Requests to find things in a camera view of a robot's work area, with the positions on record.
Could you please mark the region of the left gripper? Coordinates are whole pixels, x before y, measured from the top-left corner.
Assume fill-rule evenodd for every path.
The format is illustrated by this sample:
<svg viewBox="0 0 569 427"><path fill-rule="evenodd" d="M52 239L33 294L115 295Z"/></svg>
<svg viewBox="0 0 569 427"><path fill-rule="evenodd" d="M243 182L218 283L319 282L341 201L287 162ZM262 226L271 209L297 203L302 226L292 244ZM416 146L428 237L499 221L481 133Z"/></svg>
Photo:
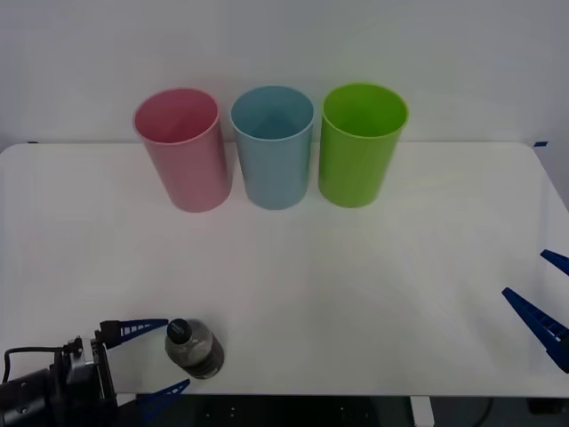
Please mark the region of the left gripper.
<svg viewBox="0 0 569 427"><path fill-rule="evenodd" d="M160 327L164 318L106 320L98 339L75 338L55 356L55 421L59 426L111 426L151 423L184 392L189 379L150 394L136 394L118 406L107 349L115 348Z"/></svg>

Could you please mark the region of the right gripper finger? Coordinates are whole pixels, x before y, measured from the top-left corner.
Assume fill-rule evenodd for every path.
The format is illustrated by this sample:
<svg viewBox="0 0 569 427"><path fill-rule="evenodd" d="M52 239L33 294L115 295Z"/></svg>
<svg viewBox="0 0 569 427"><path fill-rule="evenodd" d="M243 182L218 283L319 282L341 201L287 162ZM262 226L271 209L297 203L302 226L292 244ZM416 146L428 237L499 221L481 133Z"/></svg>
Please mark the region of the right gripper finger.
<svg viewBox="0 0 569 427"><path fill-rule="evenodd" d="M509 287L504 288L501 293L539 340L549 357L567 374L568 328L529 303Z"/></svg>
<svg viewBox="0 0 569 427"><path fill-rule="evenodd" d="M557 267L559 270L561 270L562 272L564 272L566 275L569 275L569 258L552 252L550 250L543 250L540 253L540 256L546 260L547 262L549 262L550 264L554 265L555 267Z"/></svg>

